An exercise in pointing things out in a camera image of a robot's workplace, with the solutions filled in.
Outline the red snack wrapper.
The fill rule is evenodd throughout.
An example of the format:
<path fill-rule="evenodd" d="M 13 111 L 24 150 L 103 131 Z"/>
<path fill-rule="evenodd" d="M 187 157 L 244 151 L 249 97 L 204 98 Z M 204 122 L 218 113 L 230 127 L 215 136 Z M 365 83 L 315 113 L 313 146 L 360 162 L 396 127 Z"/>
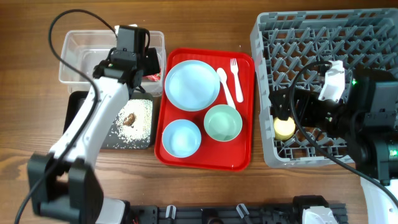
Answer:
<path fill-rule="evenodd" d="M 152 82 L 158 82 L 161 79 L 161 73 L 156 73 L 155 75 L 148 75 L 146 76 L 146 79 Z"/>

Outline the yellow cup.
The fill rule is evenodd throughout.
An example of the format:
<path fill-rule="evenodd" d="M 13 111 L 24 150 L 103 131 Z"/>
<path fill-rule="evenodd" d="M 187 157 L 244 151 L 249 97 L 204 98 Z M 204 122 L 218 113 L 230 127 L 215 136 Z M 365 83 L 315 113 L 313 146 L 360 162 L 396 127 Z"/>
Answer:
<path fill-rule="evenodd" d="M 295 133 L 295 122 L 289 117 L 288 120 L 274 119 L 275 140 L 286 141 Z"/>

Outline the white plastic fork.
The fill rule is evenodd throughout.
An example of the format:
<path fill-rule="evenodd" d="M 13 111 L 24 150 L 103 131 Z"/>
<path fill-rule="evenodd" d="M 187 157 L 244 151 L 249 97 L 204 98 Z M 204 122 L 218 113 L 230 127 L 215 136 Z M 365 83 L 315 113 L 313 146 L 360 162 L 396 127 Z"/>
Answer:
<path fill-rule="evenodd" d="M 236 100 L 237 100 L 238 103 L 242 103 L 244 101 L 244 98 L 243 98 L 243 92 L 242 92 L 242 89 L 241 89 L 239 76 L 238 76 L 239 67 L 238 67 L 237 60 L 235 58 L 232 58 L 231 61 L 230 61 L 230 69 L 231 69 L 231 72 L 234 75 Z"/>

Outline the green bowl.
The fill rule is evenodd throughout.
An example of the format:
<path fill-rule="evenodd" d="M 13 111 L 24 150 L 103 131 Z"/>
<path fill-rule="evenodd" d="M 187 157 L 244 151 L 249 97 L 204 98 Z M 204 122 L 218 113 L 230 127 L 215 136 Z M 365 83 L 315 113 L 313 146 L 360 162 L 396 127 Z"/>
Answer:
<path fill-rule="evenodd" d="M 228 142 L 240 134 L 243 119 L 233 107 L 216 105 L 206 112 L 203 125 L 210 138 L 219 142 Z"/>

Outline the white plastic spoon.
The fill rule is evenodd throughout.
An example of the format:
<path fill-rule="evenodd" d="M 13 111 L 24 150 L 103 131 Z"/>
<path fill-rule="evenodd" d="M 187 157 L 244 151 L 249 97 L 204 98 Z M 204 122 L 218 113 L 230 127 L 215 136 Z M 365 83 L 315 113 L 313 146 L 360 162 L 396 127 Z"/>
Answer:
<path fill-rule="evenodd" d="M 226 72 L 224 71 L 223 68 L 218 68 L 218 69 L 216 70 L 216 72 L 217 72 L 217 74 L 219 75 L 220 82 L 221 82 L 221 84 L 222 84 L 222 86 L 223 86 L 224 94 L 225 94 L 225 97 L 226 97 L 226 101 L 227 101 L 228 106 L 230 106 L 230 107 L 232 107 L 232 108 L 235 109 L 236 107 L 235 107 L 233 98 L 232 98 L 232 96 L 231 96 L 231 93 L 230 93 L 229 88 L 228 88 L 228 85 L 227 85 L 227 74 L 226 74 Z"/>

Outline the light blue plate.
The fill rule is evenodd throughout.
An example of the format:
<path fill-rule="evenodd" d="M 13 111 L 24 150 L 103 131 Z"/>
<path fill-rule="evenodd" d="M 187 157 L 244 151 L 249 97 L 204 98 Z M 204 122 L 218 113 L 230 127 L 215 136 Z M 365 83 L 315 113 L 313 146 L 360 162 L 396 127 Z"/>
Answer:
<path fill-rule="evenodd" d="M 200 111 L 209 107 L 220 92 L 215 69 L 199 60 L 186 60 L 173 66 L 164 84 L 167 99 L 180 110 Z"/>

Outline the rice and food scraps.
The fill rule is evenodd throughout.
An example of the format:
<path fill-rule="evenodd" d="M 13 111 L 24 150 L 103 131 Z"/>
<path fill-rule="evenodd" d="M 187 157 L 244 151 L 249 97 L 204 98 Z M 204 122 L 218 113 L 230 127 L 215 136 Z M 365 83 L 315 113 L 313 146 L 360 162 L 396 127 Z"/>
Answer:
<path fill-rule="evenodd" d="M 129 100 L 113 121 L 104 149 L 146 149 L 151 142 L 153 101 Z"/>

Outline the light blue bowl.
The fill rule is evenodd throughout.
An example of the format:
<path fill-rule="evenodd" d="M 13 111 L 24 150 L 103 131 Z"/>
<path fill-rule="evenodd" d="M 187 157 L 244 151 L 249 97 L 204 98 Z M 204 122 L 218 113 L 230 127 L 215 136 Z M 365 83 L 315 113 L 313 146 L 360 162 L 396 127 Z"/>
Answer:
<path fill-rule="evenodd" d="M 173 157 L 190 157 L 197 152 L 200 144 L 201 132 L 198 126 L 187 119 L 172 121 L 163 130 L 162 145 Z"/>

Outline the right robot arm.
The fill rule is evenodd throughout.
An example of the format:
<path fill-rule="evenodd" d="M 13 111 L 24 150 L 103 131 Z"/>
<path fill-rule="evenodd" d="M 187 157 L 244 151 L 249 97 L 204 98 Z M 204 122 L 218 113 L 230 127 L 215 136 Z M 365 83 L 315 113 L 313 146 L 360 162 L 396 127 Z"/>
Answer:
<path fill-rule="evenodd" d="M 345 70 L 322 66 L 321 92 L 297 88 L 297 74 L 288 88 L 272 91 L 269 99 L 281 120 L 292 118 L 307 141 L 320 150 L 305 128 L 318 128 L 346 141 L 360 176 L 369 223 L 397 223 L 397 78 L 373 68 L 353 72 L 348 99 Z"/>

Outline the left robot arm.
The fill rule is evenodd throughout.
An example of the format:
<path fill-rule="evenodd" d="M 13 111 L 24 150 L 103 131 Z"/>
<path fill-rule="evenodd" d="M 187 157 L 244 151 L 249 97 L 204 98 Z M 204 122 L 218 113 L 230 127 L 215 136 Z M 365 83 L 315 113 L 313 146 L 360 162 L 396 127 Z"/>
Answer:
<path fill-rule="evenodd" d="M 130 204 L 107 198 L 95 176 L 95 164 L 108 131 L 142 78 L 160 72 L 150 32 L 120 26 L 116 46 L 93 69 L 83 105 L 45 156 L 33 154 L 27 171 L 36 215 L 69 223 L 127 223 Z"/>

